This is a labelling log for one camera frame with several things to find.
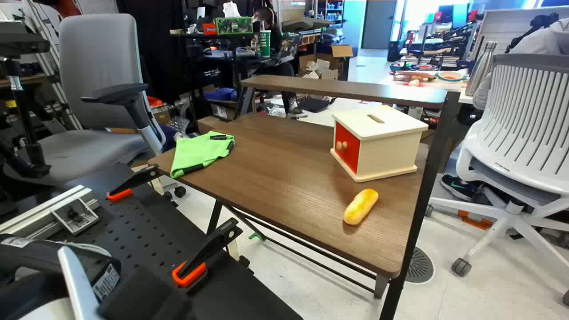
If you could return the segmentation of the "grey office chair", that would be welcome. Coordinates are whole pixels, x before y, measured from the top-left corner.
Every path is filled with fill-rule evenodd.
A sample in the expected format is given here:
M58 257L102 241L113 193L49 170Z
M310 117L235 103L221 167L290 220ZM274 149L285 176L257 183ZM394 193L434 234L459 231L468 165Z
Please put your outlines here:
M164 133L148 105L138 23L130 14L82 14L61 23L61 80L82 129L36 138L17 89L26 153L2 145L2 192L65 185L145 149L161 154Z

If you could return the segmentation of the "white mesh office chair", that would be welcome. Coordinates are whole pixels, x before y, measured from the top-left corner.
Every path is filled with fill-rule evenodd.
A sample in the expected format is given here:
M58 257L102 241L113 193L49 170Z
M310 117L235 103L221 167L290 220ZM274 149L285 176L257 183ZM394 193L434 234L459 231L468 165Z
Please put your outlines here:
M484 202L434 193L429 208L468 211L493 225L452 263L465 277L472 259L507 231L516 231L554 270L569 272L568 257L543 233L564 231L557 218L569 209L569 57L500 53L482 117L461 142L456 161L461 179L479 183Z

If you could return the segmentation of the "green towel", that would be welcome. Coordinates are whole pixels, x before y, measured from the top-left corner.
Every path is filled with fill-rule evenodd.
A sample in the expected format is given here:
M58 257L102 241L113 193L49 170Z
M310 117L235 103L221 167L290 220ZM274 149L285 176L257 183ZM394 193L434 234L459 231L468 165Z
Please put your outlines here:
M193 170L205 169L214 161L226 158L235 145L235 137L221 131L178 138L171 163L171 176L182 177Z

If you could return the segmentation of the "raised wooden desk shelf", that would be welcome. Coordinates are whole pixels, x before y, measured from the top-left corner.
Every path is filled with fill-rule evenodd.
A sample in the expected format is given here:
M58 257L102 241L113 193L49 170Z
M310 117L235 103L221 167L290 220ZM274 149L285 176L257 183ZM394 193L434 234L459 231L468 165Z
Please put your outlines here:
M408 106L443 108L459 101L459 92L438 87L410 87L386 83L362 83L344 80L315 80L280 74L257 74L242 81L248 89L337 96L365 101L383 101Z

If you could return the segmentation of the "yellow bread loaf toy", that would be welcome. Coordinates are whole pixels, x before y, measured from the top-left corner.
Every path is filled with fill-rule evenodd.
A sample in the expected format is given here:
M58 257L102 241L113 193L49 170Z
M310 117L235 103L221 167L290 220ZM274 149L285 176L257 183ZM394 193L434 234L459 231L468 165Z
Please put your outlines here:
M379 192L374 188L363 188L346 208L344 222L349 225L360 225L379 201Z

